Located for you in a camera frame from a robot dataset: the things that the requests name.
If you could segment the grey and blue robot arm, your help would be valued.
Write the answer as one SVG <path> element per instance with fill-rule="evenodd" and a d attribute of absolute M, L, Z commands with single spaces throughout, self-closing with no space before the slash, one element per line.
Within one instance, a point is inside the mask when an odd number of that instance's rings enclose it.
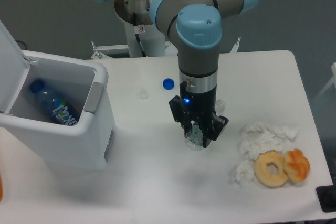
<path fill-rule="evenodd" d="M 221 21 L 254 8 L 258 1 L 115 0 L 120 18 L 134 26 L 154 25 L 177 48 L 180 93 L 169 105 L 194 145 L 208 147 L 228 123 L 215 111 Z"/>

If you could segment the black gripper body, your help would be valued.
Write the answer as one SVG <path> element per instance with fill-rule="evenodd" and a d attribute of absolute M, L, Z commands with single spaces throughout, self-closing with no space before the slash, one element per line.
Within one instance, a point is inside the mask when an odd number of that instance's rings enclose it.
<path fill-rule="evenodd" d="M 228 118 L 222 116 L 225 120 L 215 118 L 216 88 L 205 93 L 185 92 L 183 95 L 176 95 L 169 101 L 169 106 L 173 114 L 174 121 L 181 124 L 190 119 L 199 124 L 200 121 L 211 120 L 211 134 L 209 140 L 216 141 L 221 135 L 223 129 L 229 122 Z"/>

